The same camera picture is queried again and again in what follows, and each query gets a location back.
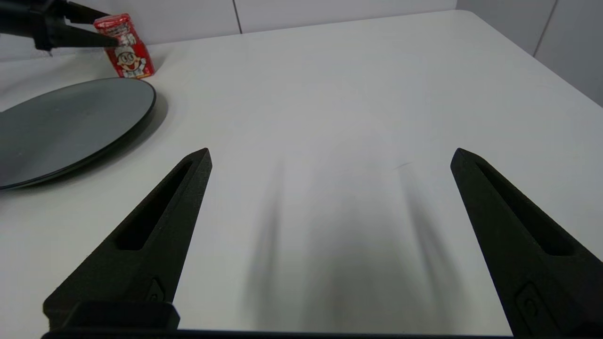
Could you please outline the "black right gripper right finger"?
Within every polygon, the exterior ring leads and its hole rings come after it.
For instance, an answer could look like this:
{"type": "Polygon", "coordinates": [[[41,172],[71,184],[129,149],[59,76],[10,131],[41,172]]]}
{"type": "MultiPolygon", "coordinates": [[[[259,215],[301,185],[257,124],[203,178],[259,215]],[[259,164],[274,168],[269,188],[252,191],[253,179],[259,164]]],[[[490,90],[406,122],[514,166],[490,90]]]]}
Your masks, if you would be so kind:
{"type": "Polygon", "coordinates": [[[450,169],[515,337],[600,337],[603,265],[485,159],[450,169]]]}

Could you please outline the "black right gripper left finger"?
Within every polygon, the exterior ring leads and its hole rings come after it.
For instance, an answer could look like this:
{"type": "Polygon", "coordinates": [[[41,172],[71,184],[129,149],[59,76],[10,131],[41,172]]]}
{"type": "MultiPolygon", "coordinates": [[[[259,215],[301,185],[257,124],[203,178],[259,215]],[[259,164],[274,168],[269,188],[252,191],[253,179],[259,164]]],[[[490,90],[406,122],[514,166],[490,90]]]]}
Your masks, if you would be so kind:
{"type": "Polygon", "coordinates": [[[207,148],[181,159],[47,297],[49,327],[88,302],[171,303],[211,170],[207,148]]]}

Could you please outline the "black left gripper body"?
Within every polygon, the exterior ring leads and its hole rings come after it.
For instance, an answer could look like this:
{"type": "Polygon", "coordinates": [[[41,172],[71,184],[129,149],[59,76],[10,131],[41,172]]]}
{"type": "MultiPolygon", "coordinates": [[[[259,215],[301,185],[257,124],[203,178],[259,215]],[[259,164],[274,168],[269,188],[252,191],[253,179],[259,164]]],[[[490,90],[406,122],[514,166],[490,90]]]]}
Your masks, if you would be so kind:
{"type": "Polygon", "coordinates": [[[28,37],[36,49],[51,51],[60,47],[56,33],[65,28],[66,0],[2,0],[0,32],[28,37]]]}

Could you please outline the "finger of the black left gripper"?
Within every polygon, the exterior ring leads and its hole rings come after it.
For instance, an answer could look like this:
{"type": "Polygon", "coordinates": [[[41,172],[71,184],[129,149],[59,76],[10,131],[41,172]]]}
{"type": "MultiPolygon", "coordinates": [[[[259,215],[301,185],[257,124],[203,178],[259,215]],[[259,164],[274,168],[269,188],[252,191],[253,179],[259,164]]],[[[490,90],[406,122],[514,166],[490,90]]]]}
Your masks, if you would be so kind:
{"type": "Polygon", "coordinates": [[[49,41],[53,48],[115,48],[119,46],[119,41],[115,37],[68,25],[49,26],[49,41]]]}
{"type": "Polygon", "coordinates": [[[107,16],[110,14],[72,1],[65,2],[65,18],[74,24],[93,25],[98,19],[107,16]]]}

